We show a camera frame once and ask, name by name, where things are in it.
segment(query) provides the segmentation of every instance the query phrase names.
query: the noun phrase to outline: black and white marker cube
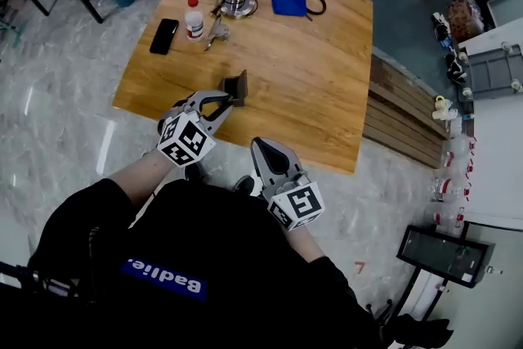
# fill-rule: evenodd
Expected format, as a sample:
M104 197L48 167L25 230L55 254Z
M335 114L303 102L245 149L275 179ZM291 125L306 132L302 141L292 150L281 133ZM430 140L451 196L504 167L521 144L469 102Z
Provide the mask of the black and white marker cube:
M325 206L318 184L312 182L274 195L268 209L285 230L294 230L314 221L325 210Z
M216 142L198 124L196 113L182 112L163 124L158 150L180 168L200 161Z

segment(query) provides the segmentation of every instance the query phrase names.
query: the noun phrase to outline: wooden table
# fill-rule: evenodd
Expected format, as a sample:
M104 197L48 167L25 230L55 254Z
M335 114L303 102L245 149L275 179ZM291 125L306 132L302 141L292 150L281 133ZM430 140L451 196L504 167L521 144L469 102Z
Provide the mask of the wooden table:
M207 15L216 0L199 0ZM225 20L231 36L204 52L186 40L187 0L162 0L142 34L114 106L152 119L194 91L215 89L224 76L248 72L248 97L216 137L249 146L263 136L292 148L303 161L354 173L364 125L373 37L369 0L325 0L322 16L279 16L258 0L253 17ZM149 53L162 18L178 19L166 56ZM204 32L212 18L206 16Z

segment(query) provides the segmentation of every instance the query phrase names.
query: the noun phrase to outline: blue logo patch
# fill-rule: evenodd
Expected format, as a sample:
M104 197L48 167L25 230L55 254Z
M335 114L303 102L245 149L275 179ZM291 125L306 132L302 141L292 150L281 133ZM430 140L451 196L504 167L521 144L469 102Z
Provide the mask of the blue logo patch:
M186 295L187 297L196 298L200 301L205 301L206 299L207 283L204 280L182 275L153 263L138 259L128 259L123 264L120 272L140 280L146 280L153 285Z

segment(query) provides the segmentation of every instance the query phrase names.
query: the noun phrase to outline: small metal object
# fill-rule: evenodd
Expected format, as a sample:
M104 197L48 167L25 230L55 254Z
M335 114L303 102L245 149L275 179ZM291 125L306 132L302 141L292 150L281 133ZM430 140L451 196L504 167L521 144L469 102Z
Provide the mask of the small metal object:
M515 93L519 93L519 92L521 92L521 90L522 90L522 88L523 88L523 87L521 86L521 82L520 82L517 78L514 78L514 79L512 80L512 82L510 83L510 86L511 86L512 89L514 89L514 92L515 92Z
M212 43L214 43L216 38L225 41L229 39L229 35L229 27L225 24L222 24L221 16L218 16L214 21L214 24L212 24L209 35L207 36L207 46L205 47L205 51L207 51L212 46Z
M501 43L501 48L507 53L507 54L512 54L514 52L514 49L512 48L512 45L510 45L509 43L507 43L506 41L503 41Z

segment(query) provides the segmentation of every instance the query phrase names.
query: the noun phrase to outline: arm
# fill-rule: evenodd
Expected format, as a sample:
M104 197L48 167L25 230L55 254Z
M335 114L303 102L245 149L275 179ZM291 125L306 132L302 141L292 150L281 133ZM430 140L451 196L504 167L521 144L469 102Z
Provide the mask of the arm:
M153 150L116 172L110 180L122 188L135 207L141 208L173 168L169 159Z
M356 301L344 274L324 255L306 227L285 231L285 238L308 263L308 272L318 287L323 308L339 313L341 327L347 324L358 330L352 335L357 349L382 349L380 329L373 317Z
M284 234L289 246L303 257L307 263L325 256L306 227L300 227L291 231L285 230Z

